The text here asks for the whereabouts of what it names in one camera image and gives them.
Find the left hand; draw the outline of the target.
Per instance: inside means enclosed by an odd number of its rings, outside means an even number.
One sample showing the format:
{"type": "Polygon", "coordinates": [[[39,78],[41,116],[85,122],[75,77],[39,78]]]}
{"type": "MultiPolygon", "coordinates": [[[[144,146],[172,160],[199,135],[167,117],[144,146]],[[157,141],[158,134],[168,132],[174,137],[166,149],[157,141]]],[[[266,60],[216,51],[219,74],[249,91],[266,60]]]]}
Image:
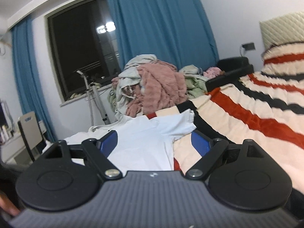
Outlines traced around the left hand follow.
{"type": "Polygon", "coordinates": [[[20,210],[9,200],[4,192],[0,194],[0,206],[8,215],[17,216],[20,213],[20,210]]]}

